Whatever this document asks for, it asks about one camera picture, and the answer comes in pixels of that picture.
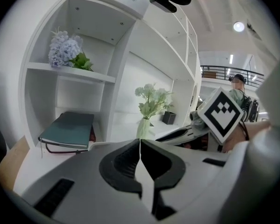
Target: white wall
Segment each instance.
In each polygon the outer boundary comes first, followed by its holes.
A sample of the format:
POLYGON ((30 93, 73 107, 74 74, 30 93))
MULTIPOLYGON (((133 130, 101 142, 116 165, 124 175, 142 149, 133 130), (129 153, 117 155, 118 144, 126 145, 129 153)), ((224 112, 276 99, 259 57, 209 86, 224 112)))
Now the white wall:
POLYGON ((17 0, 0 24, 0 130, 12 147, 23 135, 18 82, 26 46, 42 17, 58 0, 17 0))
POLYGON ((135 96, 135 89, 156 83, 155 88, 170 91, 173 80, 153 65, 130 53, 123 72, 115 112, 139 114, 139 103, 144 99, 135 96))

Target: ceiling light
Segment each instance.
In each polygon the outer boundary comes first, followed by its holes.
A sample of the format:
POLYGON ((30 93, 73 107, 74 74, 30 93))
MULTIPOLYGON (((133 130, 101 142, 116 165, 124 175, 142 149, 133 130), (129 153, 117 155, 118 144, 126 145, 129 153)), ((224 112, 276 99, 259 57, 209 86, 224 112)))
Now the ceiling light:
POLYGON ((232 62, 233 62, 233 55, 231 54, 229 64, 232 64, 232 62))
POLYGON ((234 25, 233 25, 233 29, 237 32, 242 32, 244 29, 245 29, 245 25, 240 22, 240 21, 237 21, 234 25))

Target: railing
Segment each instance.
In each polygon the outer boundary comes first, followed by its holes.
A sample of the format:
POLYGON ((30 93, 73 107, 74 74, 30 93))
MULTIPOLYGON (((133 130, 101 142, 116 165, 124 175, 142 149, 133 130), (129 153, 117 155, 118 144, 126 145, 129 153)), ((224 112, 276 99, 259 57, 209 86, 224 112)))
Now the railing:
POLYGON ((263 74, 228 66, 202 65, 200 66, 200 70, 202 78, 213 78, 221 80, 229 80, 229 77, 233 77, 236 74, 241 74, 245 79, 247 79, 245 85, 250 85, 257 88, 260 87, 265 79, 263 74))

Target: book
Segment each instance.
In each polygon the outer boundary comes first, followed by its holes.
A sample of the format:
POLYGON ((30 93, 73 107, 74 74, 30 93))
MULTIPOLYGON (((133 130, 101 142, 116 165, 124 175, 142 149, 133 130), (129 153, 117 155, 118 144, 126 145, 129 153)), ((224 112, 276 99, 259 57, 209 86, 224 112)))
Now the book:
POLYGON ((42 132, 38 140, 56 146, 87 149, 93 119, 93 114, 65 112, 42 132))

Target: black box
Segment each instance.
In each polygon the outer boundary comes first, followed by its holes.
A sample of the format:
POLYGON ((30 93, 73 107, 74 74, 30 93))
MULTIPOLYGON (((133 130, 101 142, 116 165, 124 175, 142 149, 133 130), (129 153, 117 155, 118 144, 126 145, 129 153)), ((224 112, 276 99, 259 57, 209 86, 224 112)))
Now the black box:
POLYGON ((169 111, 165 111, 162 121, 166 125, 172 125, 174 123, 175 117, 176 117, 176 114, 169 112, 169 111))

